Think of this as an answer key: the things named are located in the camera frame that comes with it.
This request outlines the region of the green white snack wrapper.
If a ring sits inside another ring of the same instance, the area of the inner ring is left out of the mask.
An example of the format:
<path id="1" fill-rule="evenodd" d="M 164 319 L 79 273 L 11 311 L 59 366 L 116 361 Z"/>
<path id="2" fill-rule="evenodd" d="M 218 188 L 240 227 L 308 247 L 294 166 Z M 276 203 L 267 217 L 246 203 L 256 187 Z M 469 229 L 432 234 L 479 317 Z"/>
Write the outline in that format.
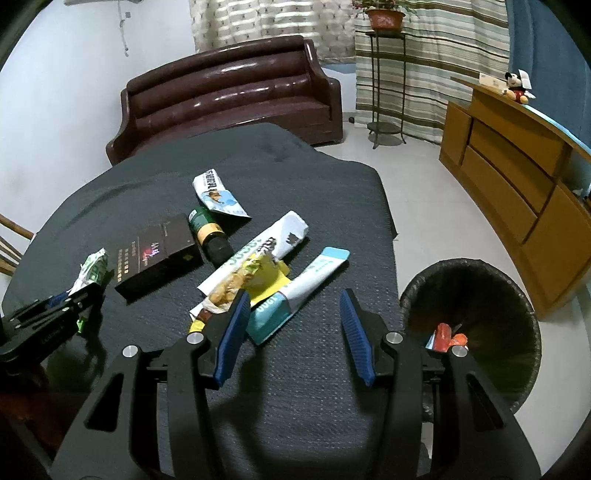
<path id="1" fill-rule="evenodd" d="M 107 272 L 107 266 L 108 254 L 104 248 L 88 255 L 80 266 L 79 274 L 69 290 L 69 295 L 73 296 L 92 283 L 101 285 Z"/>

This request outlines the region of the potted plant terracotta pot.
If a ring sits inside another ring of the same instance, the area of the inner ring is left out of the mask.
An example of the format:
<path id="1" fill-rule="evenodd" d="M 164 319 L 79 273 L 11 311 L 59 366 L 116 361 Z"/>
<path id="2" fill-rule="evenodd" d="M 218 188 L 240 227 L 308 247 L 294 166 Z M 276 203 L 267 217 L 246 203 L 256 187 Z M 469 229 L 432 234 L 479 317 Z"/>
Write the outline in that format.
<path id="1" fill-rule="evenodd" d="M 355 0 L 352 5 L 369 18 L 370 28 L 380 33 L 401 33 L 404 19 L 416 13 L 413 3 L 404 0 Z"/>

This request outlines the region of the black box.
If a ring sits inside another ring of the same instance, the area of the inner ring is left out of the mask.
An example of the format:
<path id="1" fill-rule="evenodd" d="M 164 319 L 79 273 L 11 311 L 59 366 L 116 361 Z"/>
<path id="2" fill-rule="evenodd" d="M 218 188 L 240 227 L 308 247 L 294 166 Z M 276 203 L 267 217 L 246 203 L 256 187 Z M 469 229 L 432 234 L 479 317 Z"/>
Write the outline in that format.
<path id="1" fill-rule="evenodd" d="M 115 291 L 128 303 L 204 264 L 185 215 L 138 233 L 116 254 Z"/>

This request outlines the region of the green glass bottle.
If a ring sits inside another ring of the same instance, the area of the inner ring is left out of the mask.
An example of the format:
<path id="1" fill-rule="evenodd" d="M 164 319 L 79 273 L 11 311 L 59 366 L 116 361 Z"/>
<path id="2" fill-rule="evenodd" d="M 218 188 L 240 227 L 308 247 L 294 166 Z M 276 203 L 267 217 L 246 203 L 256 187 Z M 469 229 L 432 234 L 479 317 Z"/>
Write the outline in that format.
<path id="1" fill-rule="evenodd" d="M 193 237 L 213 265 L 220 266 L 235 254 L 229 244 L 228 236 L 215 222 L 211 211 L 206 207 L 194 208 L 188 215 L 188 224 Z"/>

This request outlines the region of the white blue snack wrapper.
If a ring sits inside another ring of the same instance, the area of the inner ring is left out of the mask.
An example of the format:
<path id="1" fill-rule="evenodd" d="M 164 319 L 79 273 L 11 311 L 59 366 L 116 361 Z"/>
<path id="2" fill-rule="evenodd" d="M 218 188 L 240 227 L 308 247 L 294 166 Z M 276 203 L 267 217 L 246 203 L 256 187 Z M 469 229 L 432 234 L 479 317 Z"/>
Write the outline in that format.
<path id="1" fill-rule="evenodd" d="M 198 199 L 212 212 L 250 218 L 235 196 L 225 188 L 215 169 L 208 169 L 192 180 L 192 186 Z"/>

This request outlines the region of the small cardboard box on cabinet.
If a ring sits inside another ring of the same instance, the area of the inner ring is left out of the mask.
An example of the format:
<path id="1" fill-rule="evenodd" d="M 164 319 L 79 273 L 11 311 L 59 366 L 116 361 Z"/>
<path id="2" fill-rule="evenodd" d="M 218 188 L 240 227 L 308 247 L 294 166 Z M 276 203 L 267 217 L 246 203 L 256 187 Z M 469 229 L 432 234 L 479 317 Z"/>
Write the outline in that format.
<path id="1" fill-rule="evenodd" d="M 482 72 L 479 73 L 478 82 L 481 86 L 495 91 L 499 94 L 503 94 L 507 87 L 506 81 L 504 79 L 499 79 L 497 77 Z"/>

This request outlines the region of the white paper package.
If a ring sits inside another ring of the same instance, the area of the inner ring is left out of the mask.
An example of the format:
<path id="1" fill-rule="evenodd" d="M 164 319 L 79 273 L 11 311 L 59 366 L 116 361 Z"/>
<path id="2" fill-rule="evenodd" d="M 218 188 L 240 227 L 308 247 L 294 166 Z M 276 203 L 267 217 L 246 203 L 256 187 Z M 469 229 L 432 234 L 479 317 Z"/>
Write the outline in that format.
<path id="1" fill-rule="evenodd" d="M 206 297 L 219 281 L 242 265 L 242 262 L 252 254 L 270 254 L 276 261 L 283 260 L 283 257 L 300 245 L 307 235 L 308 224 L 304 219 L 294 211 L 287 212 L 217 268 L 198 286 L 198 290 Z"/>

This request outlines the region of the dark red leather sofa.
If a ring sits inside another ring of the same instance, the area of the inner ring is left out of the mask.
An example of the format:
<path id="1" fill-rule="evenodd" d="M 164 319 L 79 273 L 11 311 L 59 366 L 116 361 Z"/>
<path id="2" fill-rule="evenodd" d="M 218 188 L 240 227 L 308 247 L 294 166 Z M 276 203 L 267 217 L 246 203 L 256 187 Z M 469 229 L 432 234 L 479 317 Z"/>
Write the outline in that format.
<path id="1" fill-rule="evenodd" d="M 311 146 L 342 142 L 342 89 L 301 35 L 246 41 L 167 63 L 129 80 L 121 125 L 106 146 L 117 165 L 155 145 L 270 123 Z"/>

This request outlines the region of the striped curtain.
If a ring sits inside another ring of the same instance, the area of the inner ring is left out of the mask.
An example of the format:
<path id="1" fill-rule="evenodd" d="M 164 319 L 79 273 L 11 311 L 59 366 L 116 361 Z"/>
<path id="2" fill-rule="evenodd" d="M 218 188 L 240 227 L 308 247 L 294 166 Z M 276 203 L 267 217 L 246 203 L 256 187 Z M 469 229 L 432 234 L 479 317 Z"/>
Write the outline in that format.
<path id="1" fill-rule="evenodd" d="M 404 41 L 381 38 L 380 66 L 370 66 L 369 18 L 356 16 L 356 123 L 372 121 L 372 73 L 380 73 L 380 119 L 439 144 L 449 102 L 470 103 L 479 73 L 501 77 L 510 60 L 504 1 L 411 1 Z"/>

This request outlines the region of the yellow snack bag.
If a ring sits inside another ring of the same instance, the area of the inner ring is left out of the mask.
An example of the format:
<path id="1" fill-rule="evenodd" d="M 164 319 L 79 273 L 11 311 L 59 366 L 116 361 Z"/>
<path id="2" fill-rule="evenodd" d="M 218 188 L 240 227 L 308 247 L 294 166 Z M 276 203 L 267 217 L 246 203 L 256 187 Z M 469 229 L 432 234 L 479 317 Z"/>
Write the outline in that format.
<path id="1" fill-rule="evenodd" d="M 249 294 L 250 306 L 263 302 L 290 283 L 288 273 L 290 267 L 283 260 L 276 261 L 270 254 L 250 255 L 189 312 L 191 323 L 188 332 L 201 332 L 212 315 L 228 312 L 239 290 Z"/>

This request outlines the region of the orange plastic bag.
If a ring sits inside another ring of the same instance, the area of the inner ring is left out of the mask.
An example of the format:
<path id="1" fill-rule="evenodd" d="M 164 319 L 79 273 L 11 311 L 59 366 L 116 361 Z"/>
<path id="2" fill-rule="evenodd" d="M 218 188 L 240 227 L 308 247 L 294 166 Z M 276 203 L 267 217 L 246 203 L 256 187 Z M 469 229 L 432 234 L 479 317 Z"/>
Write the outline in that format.
<path id="1" fill-rule="evenodd" d="M 440 323 L 437 326 L 433 342 L 433 350 L 437 352 L 447 352 L 454 346 L 467 346 L 468 337 L 463 333 L 452 333 L 452 328 L 446 323 Z"/>

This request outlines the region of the beige patterned curtain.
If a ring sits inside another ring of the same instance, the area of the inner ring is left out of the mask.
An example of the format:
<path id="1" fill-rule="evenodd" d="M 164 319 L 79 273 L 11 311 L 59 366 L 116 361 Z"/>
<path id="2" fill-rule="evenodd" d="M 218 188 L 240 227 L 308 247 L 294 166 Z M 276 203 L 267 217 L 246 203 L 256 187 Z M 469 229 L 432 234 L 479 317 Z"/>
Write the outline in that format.
<path id="1" fill-rule="evenodd" d="M 240 42 L 301 35 L 315 44 L 324 63 L 355 57 L 351 1 L 197 0 L 189 3 L 198 53 Z"/>

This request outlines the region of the teal white tube package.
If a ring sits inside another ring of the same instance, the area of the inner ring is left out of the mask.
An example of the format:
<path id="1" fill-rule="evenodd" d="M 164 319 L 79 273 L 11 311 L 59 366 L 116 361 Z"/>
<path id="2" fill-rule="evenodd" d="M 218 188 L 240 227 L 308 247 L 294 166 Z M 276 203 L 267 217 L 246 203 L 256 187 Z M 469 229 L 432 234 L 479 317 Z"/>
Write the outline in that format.
<path id="1" fill-rule="evenodd" d="M 325 247 L 322 253 L 300 275 L 263 301 L 252 311 L 246 333 L 257 346 L 263 345 L 301 309 L 315 290 L 320 288 L 346 261 L 349 250 Z"/>

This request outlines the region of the black lined trash bin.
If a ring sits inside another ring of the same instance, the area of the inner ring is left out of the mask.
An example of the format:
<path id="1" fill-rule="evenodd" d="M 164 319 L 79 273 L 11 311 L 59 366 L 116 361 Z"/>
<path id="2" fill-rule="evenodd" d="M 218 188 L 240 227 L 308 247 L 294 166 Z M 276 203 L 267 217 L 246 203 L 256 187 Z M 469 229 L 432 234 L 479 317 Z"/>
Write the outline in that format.
<path id="1" fill-rule="evenodd" d="M 422 344 L 446 323 L 468 348 L 512 412 L 530 395 L 541 365 L 539 322 L 525 293 L 478 259 L 439 261 L 415 275 L 400 299 L 408 335 Z"/>

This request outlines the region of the wooden sideboard cabinet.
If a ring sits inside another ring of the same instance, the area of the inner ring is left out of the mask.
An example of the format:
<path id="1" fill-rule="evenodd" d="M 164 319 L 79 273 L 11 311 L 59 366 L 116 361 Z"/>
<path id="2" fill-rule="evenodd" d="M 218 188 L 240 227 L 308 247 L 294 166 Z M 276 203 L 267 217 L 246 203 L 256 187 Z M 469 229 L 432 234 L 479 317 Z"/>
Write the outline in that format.
<path id="1" fill-rule="evenodd" d="M 538 315 L 590 278 L 590 204 L 575 165 L 589 149 L 551 118 L 467 82 L 469 106 L 448 104 L 440 160 L 495 230 Z"/>

